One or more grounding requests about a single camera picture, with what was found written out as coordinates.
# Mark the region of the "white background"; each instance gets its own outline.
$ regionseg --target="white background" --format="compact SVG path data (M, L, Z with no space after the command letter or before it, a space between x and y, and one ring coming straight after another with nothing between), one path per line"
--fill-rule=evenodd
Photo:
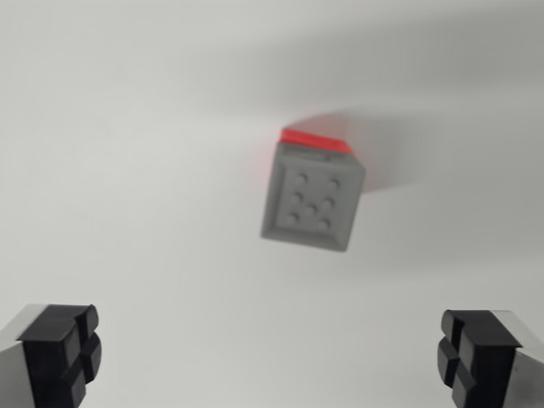
M88 408L452 407L445 309L544 338L543 15L0 0L0 322L95 304ZM259 238L293 123L368 169L346 253Z

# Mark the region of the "red top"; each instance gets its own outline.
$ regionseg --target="red top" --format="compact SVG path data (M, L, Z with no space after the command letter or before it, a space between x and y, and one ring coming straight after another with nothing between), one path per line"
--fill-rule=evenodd
M353 153L349 144L341 139L326 138L312 133L300 132L299 130L285 128L281 131L280 142L294 143L295 145L305 145L319 147L320 149L343 151Z

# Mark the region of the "cube face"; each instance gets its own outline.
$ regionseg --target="cube face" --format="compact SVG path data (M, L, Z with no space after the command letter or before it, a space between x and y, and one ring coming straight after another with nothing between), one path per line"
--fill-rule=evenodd
M364 178L350 153L278 143L262 236L345 251Z

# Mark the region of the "dot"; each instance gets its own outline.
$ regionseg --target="dot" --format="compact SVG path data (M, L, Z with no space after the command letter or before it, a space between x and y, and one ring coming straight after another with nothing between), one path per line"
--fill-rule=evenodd
M327 199L321 203L321 208L324 209L325 211L332 210L333 207L334 207L333 200Z
M312 215L315 215L315 213L317 213L317 208L314 206L307 206L304 208L304 215L311 217Z
M327 231L329 228L331 228L331 223L329 223L326 219L322 219L317 224L317 228L319 228L321 231Z
M289 225L294 225L294 224L296 224L296 223L298 222L298 216L297 216L297 214L290 214L290 215L288 215L286 221L287 221L287 223L288 223Z
M327 187L329 188L329 190L335 191L338 190L338 187L340 187L340 183L338 182L338 180L331 180L329 181Z
M297 185L304 185L304 184L306 184L307 181L308 181L308 176L306 176L306 174L299 174L295 178L295 183Z
M293 194L291 197L291 203L295 206L303 202L303 196L301 194Z

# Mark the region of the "gray cube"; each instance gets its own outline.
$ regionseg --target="gray cube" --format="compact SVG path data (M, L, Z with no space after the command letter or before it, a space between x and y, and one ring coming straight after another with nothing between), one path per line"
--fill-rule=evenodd
M364 179L350 153L278 143L262 237L346 251Z

